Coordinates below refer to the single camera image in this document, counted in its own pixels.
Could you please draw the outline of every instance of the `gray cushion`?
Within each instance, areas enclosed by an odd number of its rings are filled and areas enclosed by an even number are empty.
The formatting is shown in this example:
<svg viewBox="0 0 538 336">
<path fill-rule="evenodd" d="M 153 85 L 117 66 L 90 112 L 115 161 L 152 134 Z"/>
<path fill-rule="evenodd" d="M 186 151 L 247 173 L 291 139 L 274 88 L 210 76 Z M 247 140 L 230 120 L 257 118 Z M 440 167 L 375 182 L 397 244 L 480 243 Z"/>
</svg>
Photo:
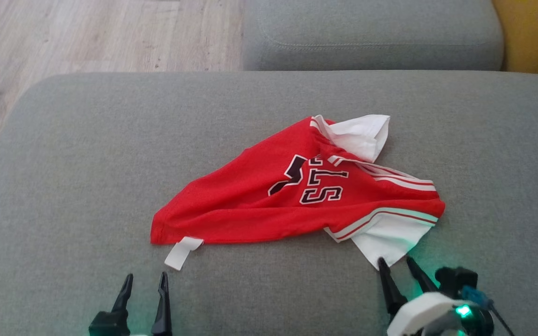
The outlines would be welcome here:
<svg viewBox="0 0 538 336">
<path fill-rule="evenodd" d="M 248 0 L 247 70 L 499 70 L 491 0 Z"/>
<path fill-rule="evenodd" d="M 152 215 L 189 181 L 308 115 L 391 115 L 378 163 L 433 179 L 447 209 L 411 251 L 466 266 L 538 335 L 538 75 L 500 72 L 90 74 L 47 79 L 0 135 L 0 335 L 84 335 L 133 272 L 150 328 L 169 246 Z M 418 294 L 403 262 L 393 276 Z M 170 271 L 175 335 L 382 335 L 378 273 L 324 232 L 203 245 Z"/>
</svg>

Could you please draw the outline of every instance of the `fabric upholstery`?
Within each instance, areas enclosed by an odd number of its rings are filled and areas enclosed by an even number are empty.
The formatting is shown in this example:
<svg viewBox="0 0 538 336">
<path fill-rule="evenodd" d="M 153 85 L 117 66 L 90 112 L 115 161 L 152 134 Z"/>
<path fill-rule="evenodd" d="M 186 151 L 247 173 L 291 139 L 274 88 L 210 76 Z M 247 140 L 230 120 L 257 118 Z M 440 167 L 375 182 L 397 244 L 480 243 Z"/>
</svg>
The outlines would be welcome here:
<svg viewBox="0 0 538 336">
<path fill-rule="evenodd" d="M 246 70 L 499 70 L 490 0 L 250 0 Z"/>
<path fill-rule="evenodd" d="M 538 0 L 494 0 L 506 40 L 504 69 L 538 74 Z"/>
<path fill-rule="evenodd" d="M 476 270 L 538 335 L 538 75 L 359 71 L 83 74 L 32 87 L 0 134 L 0 335 L 85 335 L 126 274 L 133 334 L 170 274 L 174 334 L 383 335 L 378 273 L 324 232 L 203 245 L 181 272 L 151 246 L 154 213 L 188 182 L 308 115 L 391 115 L 377 160 L 432 179 L 447 204 L 410 252 L 429 274 Z M 403 262 L 393 277 L 419 293 Z"/>
</svg>

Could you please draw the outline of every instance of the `red jersey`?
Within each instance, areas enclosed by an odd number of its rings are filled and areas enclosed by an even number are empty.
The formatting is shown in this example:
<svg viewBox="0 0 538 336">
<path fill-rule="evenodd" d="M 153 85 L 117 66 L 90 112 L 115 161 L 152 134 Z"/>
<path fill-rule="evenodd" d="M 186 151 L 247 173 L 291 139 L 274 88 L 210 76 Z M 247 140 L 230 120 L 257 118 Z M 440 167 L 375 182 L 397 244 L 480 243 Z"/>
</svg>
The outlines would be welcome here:
<svg viewBox="0 0 538 336">
<path fill-rule="evenodd" d="M 404 255 L 444 202 L 432 181 L 373 164 L 387 128 L 353 121 L 308 117 L 192 181 L 155 214 L 151 243 L 253 243 L 325 229 L 337 242 L 364 235 L 355 243 L 365 255 L 363 244 L 406 241 Z"/>
</svg>

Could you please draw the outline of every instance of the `yellow wall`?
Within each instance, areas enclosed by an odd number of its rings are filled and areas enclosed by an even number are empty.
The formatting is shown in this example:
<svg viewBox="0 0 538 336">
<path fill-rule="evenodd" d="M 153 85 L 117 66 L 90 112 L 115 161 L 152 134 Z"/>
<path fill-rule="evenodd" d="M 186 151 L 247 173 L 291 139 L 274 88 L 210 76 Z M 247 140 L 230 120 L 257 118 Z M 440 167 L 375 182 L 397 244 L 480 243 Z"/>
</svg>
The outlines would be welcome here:
<svg viewBox="0 0 538 336">
<path fill-rule="evenodd" d="M 538 0 L 493 0 L 505 38 L 504 69 L 538 74 Z"/>
</svg>

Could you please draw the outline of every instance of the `jersey stripe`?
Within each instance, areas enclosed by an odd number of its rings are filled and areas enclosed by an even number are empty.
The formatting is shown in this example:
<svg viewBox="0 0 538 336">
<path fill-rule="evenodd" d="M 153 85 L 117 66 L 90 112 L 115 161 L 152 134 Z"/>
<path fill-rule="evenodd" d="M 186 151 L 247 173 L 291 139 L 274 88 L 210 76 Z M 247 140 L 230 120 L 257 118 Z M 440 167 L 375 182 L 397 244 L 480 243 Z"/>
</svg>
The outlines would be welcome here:
<svg viewBox="0 0 538 336">
<path fill-rule="evenodd" d="M 331 155 L 329 159 L 327 159 L 327 161 L 337 167 L 337 164 L 335 164 L 335 162 L 340 161 L 340 159 L 341 157 L 338 157 L 337 155 Z"/>
<path fill-rule="evenodd" d="M 394 183 L 395 185 L 399 185 L 400 187 L 420 191 L 436 191 L 433 184 L 410 183 L 406 181 L 400 181 L 399 179 L 394 178 L 375 178 L 375 181 L 389 181 L 391 183 Z"/>
<path fill-rule="evenodd" d="M 399 175 L 399 176 L 405 176 L 406 178 L 412 178 L 412 179 L 417 179 L 415 178 L 414 176 L 412 175 L 409 175 L 409 174 L 406 174 L 404 172 L 400 172 L 399 170 L 395 170 L 395 169 L 392 169 L 392 168 L 388 168 L 388 167 L 383 167 L 383 166 L 379 166 L 378 164 L 374 164 L 374 163 L 365 163 L 364 164 L 365 167 L 368 167 L 368 168 L 373 168 L 375 170 L 382 170 L 383 172 L 385 172 L 385 174 L 392 174 L 392 175 Z"/>
<path fill-rule="evenodd" d="M 314 118 L 310 121 L 310 125 L 321 132 L 321 128 L 319 128 L 319 124 L 314 120 Z"/>
<path fill-rule="evenodd" d="M 397 181 L 404 181 L 407 183 L 418 184 L 418 185 L 433 185 L 433 181 L 429 181 L 429 180 L 409 179 L 409 178 L 404 178 L 402 176 L 383 175 L 383 174 L 370 174 L 370 175 L 373 176 L 375 180 L 395 179 Z"/>
<path fill-rule="evenodd" d="M 358 167 L 363 170 L 365 173 L 376 177 L 376 178 L 392 178 L 392 179 L 399 179 L 400 181 L 406 181 L 410 183 L 416 183 L 416 184 L 433 184 L 433 181 L 431 180 L 421 180 L 417 179 L 412 176 L 400 176 L 400 175 L 392 175 L 392 174 L 383 174 L 383 173 L 376 173 L 373 170 L 370 170 L 366 166 L 359 164 Z"/>
<path fill-rule="evenodd" d="M 423 223 L 425 225 L 435 226 L 435 223 L 437 223 L 437 220 L 439 218 L 429 215 L 428 213 L 424 212 L 418 212 L 418 211 L 412 211 L 412 210 L 406 210 L 406 209 L 400 209 L 400 208 L 377 208 L 373 210 L 371 213 L 366 215 L 365 217 L 357 220 L 356 222 L 348 225 L 347 227 L 343 228 L 342 230 L 338 232 L 331 232 L 329 228 L 325 228 L 325 231 L 327 231 L 331 236 L 337 240 L 338 242 L 342 240 L 346 240 L 354 235 L 355 232 L 360 230 L 363 227 L 371 227 L 372 224 L 376 221 L 376 215 L 390 215 L 390 216 L 397 216 L 397 217 L 406 217 L 413 219 L 414 221 L 417 221 L 419 223 Z"/>
<path fill-rule="evenodd" d="M 387 170 L 383 170 L 380 168 L 376 168 L 374 166 L 371 166 L 368 163 L 361 163 L 359 164 L 359 167 L 361 167 L 362 170 L 367 172 L 368 174 L 381 174 L 381 175 L 388 175 L 388 176 L 403 176 L 400 174 L 392 174 L 391 172 L 388 172 Z"/>
</svg>

